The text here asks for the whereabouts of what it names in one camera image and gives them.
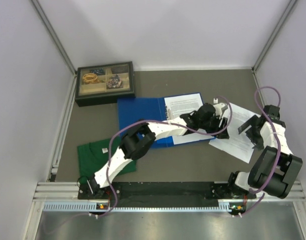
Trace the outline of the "metal folder clip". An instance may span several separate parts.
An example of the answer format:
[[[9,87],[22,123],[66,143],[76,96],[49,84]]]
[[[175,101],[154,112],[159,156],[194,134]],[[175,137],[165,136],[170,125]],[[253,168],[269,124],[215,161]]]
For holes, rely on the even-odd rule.
[[[174,118],[171,108],[167,105],[165,105],[165,117],[166,120],[172,120]]]

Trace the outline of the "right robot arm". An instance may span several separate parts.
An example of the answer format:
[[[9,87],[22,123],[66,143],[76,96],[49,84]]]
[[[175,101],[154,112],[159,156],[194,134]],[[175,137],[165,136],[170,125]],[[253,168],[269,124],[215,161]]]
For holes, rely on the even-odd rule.
[[[254,148],[262,153],[250,172],[236,171],[230,174],[226,185],[230,197],[238,198],[248,195],[250,189],[259,189],[265,184],[271,170],[275,172],[263,191],[280,199],[287,197],[303,160],[290,150],[285,131],[286,124],[280,120],[280,108],[274,105],[265,105],[261,116],[252,116],[238,128],[238,133],[245,132]]]

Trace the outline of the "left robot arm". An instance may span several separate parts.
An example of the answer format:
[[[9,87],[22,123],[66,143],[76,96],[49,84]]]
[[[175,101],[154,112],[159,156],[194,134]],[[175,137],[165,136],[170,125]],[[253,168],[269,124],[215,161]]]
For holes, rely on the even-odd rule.
[[[153,143],[160,139],[194,133],[229,139],[227,128],[232,119],[224,117],[226,110],[232,110],[230,103],[205,103],[198,110],[173,119],[140,120],[123,128],[123,136],[116,151],[112,152],[109,148],[107,163],[86,181],[90,194],[102,198],[118,173],[132,161],[142,158]]]

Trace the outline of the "printed white paper sheets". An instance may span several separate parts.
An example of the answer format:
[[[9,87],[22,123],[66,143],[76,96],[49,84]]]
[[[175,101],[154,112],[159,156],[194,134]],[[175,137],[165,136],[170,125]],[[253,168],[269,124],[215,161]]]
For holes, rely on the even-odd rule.
[[[170,107],[173,119],[179,117],[181,114],[198,110],[203,104],[202,97],[199,93],[166,97],[164,101],[165,105]],[[192,133],[185,136],[168,137],[167,140],[170,140],[174,146],[209,140],[209,145],[222,150],[245,163],[249,163],[254,152],[253,144],[245,133],[238,134],[238,128],[255,115],[255,113],[233,103],[231,103],[231,107],[233,115],[227,128],[229,139],[217,139],[212,138],[211,136]]]

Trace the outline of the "blue file folder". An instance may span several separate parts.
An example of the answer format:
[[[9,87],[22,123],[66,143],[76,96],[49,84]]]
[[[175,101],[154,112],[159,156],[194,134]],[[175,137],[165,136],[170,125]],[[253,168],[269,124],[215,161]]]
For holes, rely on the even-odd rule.
[[[176,97],[181,95],[173,95],[167,97]],[[119,98],[117,100],[117,113],[119,129],[123,129],[139,120],[157,120],[165,121],[165,98],[167,97],[135,97],[135,98]],[[162,138],[154,142],[152,148],[168,148],[174,147],[173,143],[167,138]]]

